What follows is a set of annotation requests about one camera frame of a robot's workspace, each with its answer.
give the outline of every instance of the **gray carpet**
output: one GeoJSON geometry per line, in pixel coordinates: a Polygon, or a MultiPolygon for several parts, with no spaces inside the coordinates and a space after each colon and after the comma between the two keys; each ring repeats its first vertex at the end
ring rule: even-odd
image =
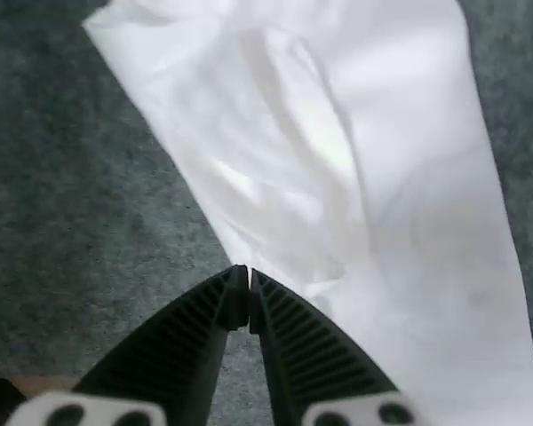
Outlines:
{"type": "MultiPolygon", "coordinates": [[[[227,266],[80,28],[103,3],[0,1],[0,375],[79,375],[227,266]]],[[[533,0],[463,3],[533,328],[533,0]]],[[[271,423],[258,342],[224,364],[210,424],[271,423]]]]}

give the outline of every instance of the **white fabric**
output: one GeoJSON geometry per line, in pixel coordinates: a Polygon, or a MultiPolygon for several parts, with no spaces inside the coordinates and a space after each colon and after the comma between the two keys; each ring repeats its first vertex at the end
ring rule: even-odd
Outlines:
{"type": "Polygon", "coordinates": [[[533,426],[454,0],[115,0],[84,25],[234,264],[324,310],[433,424],[533,426]]]}

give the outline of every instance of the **bolt hole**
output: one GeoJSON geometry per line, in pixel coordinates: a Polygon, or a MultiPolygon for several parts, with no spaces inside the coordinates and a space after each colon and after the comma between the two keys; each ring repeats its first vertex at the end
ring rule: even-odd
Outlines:
{"type": "Polygon", "coordinates": [[[411,424],[414,421],[413,415],[407,408],[394,402],[379,408],[379,418],[384,424],[411,424]]]}
{"type": "Polygon", "coordinates": [[[349,426],[349,422],[341,414],[327,412],[316,417],[314,426],[349,426]]]}

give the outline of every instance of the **floor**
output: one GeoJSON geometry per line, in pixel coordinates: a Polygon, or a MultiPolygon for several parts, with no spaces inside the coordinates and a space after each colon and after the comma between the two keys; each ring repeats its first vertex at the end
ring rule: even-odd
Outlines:
{"type": "MultiPolygon", "coordinates": [[[[0,1],[0,375],[79,376],[227,266],[79,26],[103,3],[0,1]]],[[[461,3],[533,330],[533,0],[461,3]]],[[[253,423],[272,419],[258,342],[241,333],[210,424],[253,423]]]]}

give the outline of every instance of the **carpet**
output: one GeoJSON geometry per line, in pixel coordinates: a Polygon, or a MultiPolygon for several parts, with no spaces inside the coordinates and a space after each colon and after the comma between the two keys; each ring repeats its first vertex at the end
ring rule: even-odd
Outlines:
{"type": "MultiPolygon", "coordinates": [[[[81,21],[0,1],[0,376],[81,375],[228,261],[81,21]]],[[[533,331],[533,0],[463,0],[533,331]]],[[[272,424],[259,343],[229,338],[210,424],[272,424]]]]}

